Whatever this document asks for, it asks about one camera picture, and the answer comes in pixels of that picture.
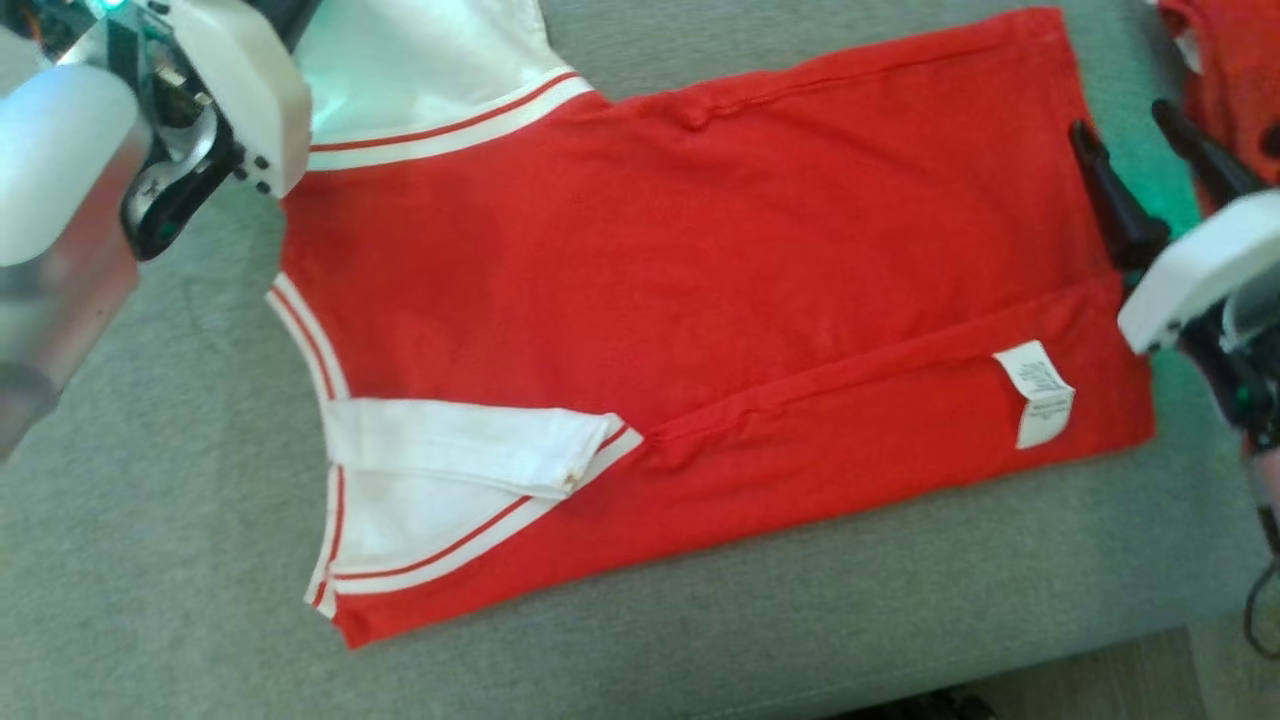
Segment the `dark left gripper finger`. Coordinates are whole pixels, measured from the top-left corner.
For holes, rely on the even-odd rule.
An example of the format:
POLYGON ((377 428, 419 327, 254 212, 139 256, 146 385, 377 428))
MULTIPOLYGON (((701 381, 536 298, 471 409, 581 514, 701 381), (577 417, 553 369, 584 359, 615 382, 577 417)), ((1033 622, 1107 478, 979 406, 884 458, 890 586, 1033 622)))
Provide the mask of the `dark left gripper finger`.
POLYGON ((320 0, 253 0, 250 5, 270 23, 285 49, 294 51, 320 3, 320 0))

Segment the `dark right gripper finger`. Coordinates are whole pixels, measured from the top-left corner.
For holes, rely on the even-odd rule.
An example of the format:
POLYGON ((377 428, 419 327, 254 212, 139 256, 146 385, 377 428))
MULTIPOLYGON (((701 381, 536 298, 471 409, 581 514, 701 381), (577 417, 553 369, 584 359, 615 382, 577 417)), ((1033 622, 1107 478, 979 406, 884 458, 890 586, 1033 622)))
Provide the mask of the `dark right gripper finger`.
POLYGON ((1257 172, 1167 99, 1155 100, 1151 115, 1169 147, 1190 168, 1211 208, 1224 208, 1236 199, 1268 188, 1257 172))
POLYGON ((1110 261, 1120 272, 1146 270, 1167 246, 1169 224, 1148 213, 1129 190, 1087 120, 1074 120, 1068 137, 1110 261))

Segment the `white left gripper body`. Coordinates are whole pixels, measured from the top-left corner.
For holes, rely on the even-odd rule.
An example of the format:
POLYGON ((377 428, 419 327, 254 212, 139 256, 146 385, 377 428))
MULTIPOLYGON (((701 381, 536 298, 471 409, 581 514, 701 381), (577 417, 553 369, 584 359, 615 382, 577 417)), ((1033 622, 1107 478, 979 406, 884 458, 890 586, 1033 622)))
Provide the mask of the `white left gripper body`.
POLYGON ((312 99, 293 51, 251 1, 23 1, 20 36, 47 61, 122 79, 152 142, 122 204, 142 263, 228 179, 285 197, 306 169, 312 99))

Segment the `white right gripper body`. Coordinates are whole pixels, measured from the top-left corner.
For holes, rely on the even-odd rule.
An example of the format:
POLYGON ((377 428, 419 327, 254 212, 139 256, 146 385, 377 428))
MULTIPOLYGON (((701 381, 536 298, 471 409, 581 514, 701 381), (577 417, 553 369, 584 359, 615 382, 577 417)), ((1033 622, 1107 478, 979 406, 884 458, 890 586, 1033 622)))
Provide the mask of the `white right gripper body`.
POLYGON ((1125 300, 1137 354, 1175 348, 1256 452, 1277 447, 1279 192, 1230 201, 1170 243, 1125 300))

